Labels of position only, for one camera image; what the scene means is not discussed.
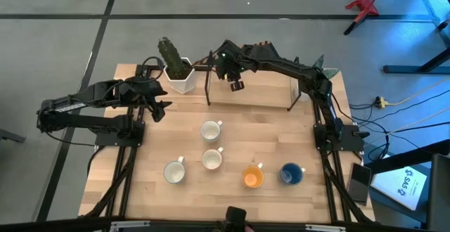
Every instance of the white sign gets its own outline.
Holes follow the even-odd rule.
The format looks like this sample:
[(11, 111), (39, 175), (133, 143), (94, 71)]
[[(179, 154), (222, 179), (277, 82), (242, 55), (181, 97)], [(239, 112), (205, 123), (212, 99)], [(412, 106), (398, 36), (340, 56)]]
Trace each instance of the white sign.
[(410, 210), (416, 210), (427, 176), (407, 166), (376, 174), (371, 186)]

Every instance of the orange mug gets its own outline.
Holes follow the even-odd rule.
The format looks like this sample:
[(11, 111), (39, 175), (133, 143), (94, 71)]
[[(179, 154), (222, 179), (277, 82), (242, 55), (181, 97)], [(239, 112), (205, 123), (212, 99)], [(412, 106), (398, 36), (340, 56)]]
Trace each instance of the orange mug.
[(264, 183), (264, 172), (262, 172), (262, 162), (256, 165), (250, 165), (244, 169), (242, 180), (250, 188), (258, 188)]

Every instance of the white mug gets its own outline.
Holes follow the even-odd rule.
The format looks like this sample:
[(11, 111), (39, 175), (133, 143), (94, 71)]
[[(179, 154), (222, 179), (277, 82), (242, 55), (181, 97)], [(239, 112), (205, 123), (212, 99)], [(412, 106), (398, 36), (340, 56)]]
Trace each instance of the white mug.
[(206, 121), (200, 128), (200, 134), (206, 141), (215, 142), (219, 139), (222, 124), (221, 120), (218, 122)]
[(178, 157), (178, 161), (169, 162), (164, 168), (164, 178), (169, 183), (179, 183), (185, 175), (184, 157)]
[(206, 169), (217, 169), (222, 163), (224, 148), (206, 150), (202, 155), (202, 164)]

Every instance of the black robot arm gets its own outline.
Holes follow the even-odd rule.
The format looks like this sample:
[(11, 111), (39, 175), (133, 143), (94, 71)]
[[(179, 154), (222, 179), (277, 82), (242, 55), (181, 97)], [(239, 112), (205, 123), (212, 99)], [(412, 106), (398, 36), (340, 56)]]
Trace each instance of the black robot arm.
[(143, 123), (135, 122), (132, 114), (114, 118), (73, 115), (70, 111), (85, 107), (133, 107), (147, 108), (155, 122), (165, 115), (164, 108), (172, 102), (156, 102), (156, 96), (167, 94), (160, 83), (150, 77), (130, 77), (126, 80), (110, 80), (88, 86), (78, 94), (45, 100), (37, 111), (37, 128), (51, 133), (66, 127), (90, 129), (97, 134), (96, 145), (132, 146), (140, 143)]
[(267, 58), (262, 58), (262, 47), (258, 45), (244, 45), (242, 48), (233, 42), (226, 40), (216, 51), (217, 65), (216, 73), (220, 79), (227, 79), (231, 84), (232, 91), (244, 89), (240, 74), (243, 71), (258, 70), (274, 71), (299, 80), (299, 90), (308, 94), (313, 102), (317, 104), (322, 112), (325, 124), (317, 126), (316, 137), (318, 147), (326, 150), (342, 150), (343, 139), (353, 139), (360, 145), (352, 145), (353, 149), (362, 149), (361, 134), (356, 126), (346, 126), (342, 120), (336, 116), (335, 108), (331, 101), (333, 84), (317, 67), (310, 67), (290, 60), (273, 57), (265, 53)]

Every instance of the gray floor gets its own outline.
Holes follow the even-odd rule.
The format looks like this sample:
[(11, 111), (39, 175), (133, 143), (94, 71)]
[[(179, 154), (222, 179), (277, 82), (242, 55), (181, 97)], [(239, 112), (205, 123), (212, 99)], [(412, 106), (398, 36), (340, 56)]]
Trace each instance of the gray floor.
[[(353, 0), (115, 0), (113, 14), (351, 14), (344, 6)], [(0, 0), (2, 13), (103, 13), (108, 0)], [(438, 17), (449, 4), (440, 3)], [(378, 0), (383, 15), (429, 15), (423, 0)], [(343, 71), (351, 103), (370, 103), (376, 96), (396, 102), (438, 82), (443, 76), (386, 75), (386, 64), (421, 65), (445, 45), (431, 20), (367, 20), (348, 37), (342, 32), (350, 20), (110, 20), (90, 83), (110, 79), (117, 63), (140, 63), (157, 56), (158, 38), (169, 37), (183, 56), (199, 59), (224, 39), (238, 44), (269, 40), (280, 55), (312, 64), (325, 54), (326, 67)], [(0, 143), (0, 224), (35, 219), (59, 143), (36, 129), (35, 112), (45, 98), (76, 92), (92, 50), (100, 20), (0, 20), (0, 128), (27, 137), (24, 144)], [(404, 106), (450, 88), (450, 82), (413, 98)], [(394, 130), (432, 115), (448, 106), (449, 94), (380, 120)], [(403, 106), (374, 110), (372, 118)], [(88, 115), (102, 110), (86, 109)], [(367, 117), (369, 111), (353, 111)], [(442, 122), (447, 111), (421, 124)], [(368, 142), (380, 135), (372, 133)], [(450, 127), (441, 126), (399, 134), (418, 146), (448, 138)], [(94, 142), (94, 135), (76, 130), (74, 141)], [(383, 144), (378, 140), (373, 145)], [(391, 151), (414, 147), (392, 138)], [(86, 164), (92, 149), (73, 146), (69, 151), (49, 219), (77, 216), (86, 181)], [(395, 226), (417, 222), (375, 206), (377, 220)]]

